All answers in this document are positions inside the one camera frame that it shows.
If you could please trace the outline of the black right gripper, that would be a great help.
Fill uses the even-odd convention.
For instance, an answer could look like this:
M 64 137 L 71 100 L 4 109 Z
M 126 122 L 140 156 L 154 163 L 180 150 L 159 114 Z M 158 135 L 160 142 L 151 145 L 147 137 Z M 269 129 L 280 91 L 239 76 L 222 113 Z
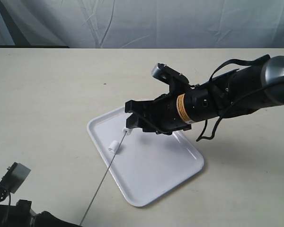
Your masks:
M 191 89 L 174 96 L 158 97 L 154 100 L 129 100 L 124 106 L 125 113 L 132 113 L 126 119 L 126 128 L 140 128 L 143 132 L 163 130 L 163 134 L 189 130 L 191 124 L 218 116 L 218 105 L 210 92 L 205 89 Z M 154 129 L 140 116 L 149 117 L 157 127 Z

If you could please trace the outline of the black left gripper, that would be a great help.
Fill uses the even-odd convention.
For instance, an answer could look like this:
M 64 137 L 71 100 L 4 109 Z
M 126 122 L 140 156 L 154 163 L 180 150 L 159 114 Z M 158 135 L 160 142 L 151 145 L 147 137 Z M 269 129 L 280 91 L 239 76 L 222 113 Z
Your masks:
M 0 227 L 76 227 L 76 224 L 61 220 L 48 211 L 35 213 L 32 202 L 19 200 L 11 205 L 11 193 L 0 187 Z

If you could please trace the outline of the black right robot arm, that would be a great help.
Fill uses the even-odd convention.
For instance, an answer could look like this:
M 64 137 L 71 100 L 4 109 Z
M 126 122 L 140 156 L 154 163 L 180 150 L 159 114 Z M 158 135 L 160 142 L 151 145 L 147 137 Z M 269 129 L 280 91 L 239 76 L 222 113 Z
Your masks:
M 253 61 L 230 59 L 224 66 L 237 69 L 207 82 L 191 85 L 181 73 L 159 63 L 152 76 L 167 84 L 169 92 L 154 100 L 125 103 L 126 126 L 143 132 L 170 135 L 187 131 L 196 122 L 207 123 L 252 114 L 260 109 L 284 105 L 284 56 L 268 54 Z

